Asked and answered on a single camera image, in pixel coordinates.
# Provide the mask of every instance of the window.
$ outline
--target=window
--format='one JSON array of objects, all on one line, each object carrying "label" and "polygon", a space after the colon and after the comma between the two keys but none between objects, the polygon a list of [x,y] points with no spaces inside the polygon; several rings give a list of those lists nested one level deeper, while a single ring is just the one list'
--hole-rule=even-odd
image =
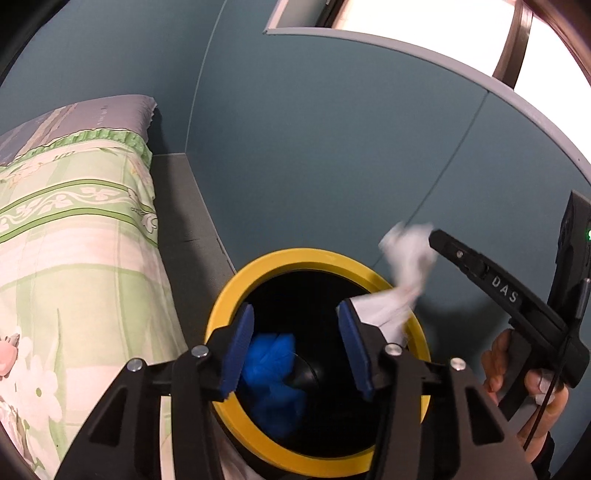
[{"label": "window", "polygon": [[[333,28],[418,45],[493,75],[514,11],[515,0],[346,0]],[[591,86],[558,35],[537,17],[513,85],[591,161]]]},{"label": "window", "polygon": [[591,161],[591,87],[561,39],[534,17],[515,85]]},{"label": "window", "polygon": [[333,28],[418,45],[492,75],[513,11],[503,0],[348,0]]}]

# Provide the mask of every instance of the crumpled paper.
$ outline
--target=crumpled paper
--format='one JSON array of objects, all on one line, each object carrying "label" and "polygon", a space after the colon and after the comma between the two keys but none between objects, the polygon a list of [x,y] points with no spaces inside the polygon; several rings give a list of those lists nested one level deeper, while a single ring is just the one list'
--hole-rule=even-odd
[{"label": "crumpled paper", "polygon": [[395,288],[351,299],[361,322],[378,327],[389,343],[406,346],[405,324],[425,283],[438,253],[429,245],[432,225],[402,223],[393,227],[379,243],[392,271]]}]

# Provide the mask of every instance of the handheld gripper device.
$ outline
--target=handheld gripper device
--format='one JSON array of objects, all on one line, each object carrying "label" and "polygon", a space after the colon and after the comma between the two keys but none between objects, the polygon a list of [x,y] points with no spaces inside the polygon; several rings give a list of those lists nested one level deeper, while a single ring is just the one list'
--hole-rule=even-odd
[{"label": "handheld gripper device", "polygon": [[548,368],[574,388],[589,365],[589,349],[579,339],[579,328],[591,292],[591,202],[575,191],[570,194],[547,303],[447,233],[434,231],[429,243],[511,315],[509,324],[515,330],[499,408],[516,433],[537,408],[524,384],[529,370]]}]

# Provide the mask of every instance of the floral bedsheet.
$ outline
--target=floral bedsheet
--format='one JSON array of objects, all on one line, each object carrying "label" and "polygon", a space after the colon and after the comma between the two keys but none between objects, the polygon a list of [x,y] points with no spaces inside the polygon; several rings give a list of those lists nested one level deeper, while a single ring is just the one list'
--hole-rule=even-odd
[{"label": "floral bedsheet", "polygon": [[[42,479],[126,361],[186,350],[158,253],[151,153],[129,131],[77,132],[0,168],[0,420]],[[170,404],[161,415],[171,476]]]}]

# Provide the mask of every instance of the finger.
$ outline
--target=finger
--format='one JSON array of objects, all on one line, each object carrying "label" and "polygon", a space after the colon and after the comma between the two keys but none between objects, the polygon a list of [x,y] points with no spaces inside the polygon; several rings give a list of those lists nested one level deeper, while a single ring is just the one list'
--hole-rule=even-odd
[{"label": "finger", "polygon": [[496,375],[495,362],[493,360],[492,351],[487,350],[486,352],[484,352],[480,358],[480,362],[482,363],[482,368],[484,369],[484,374],[486,375],[487,380],[490,380],[492,377]]},{"label": "finger", "polygon": [[491,400],[498,407],[499,406],[499,399],[496,396],[496,393],[492,391],[490,382],[488,380],[485,380],[483,386],[484,386],[484,390],[485,390],[486,394],[491,398]]},{"label": "finger", "polygon": [[493,353],[490,350],[487,350],[482,354],[480,358],[482,363],[482,368],[484,369],[484,373],[486,375],[486,380],[488,383],[488,387],[490,388],[491,392],[498,392],[503,384],[503,377],[499,375],[495,368],[495,361],[493,357]]},{"label": "finger", "polygon": [[492,356],[495,363],[496,374],[503,377],[507,373],[509,364],[509,345],[511,344],[511,332],[503,331],[492,344]]},{"label": "finger", "polygon": [[503,330],[499,336],[492,342],[492,350],[493,352],[503,352],[507,353],[509,351],[509,345],[511,344],[511,334],[513,330],[507,328]]},{"label": "finger", "polygon": [[[532,370],[528,372],[528,374],[525,376],[526,387],[532,395],[538,395],[543,393],[540,389],[540,380],[541,375],[539,371]],[[554,426],[554,424],[564,411],[564,408],[568,400],[569,389],[562,385],[560,389],[556,390],[556,393],[554,394],[554,400],[552,401],[552,403],[548,403],[546,410],[544,410],[544,414],[542,415],[538,428],[534,433],[534,438],[542,438],[550,431],[550,429]],[[540,407],[536,408],[535,413],[523,426],[521,431],[518,433],[518,436],[522,438],[527,438],[534,425],[539,410]]]}]

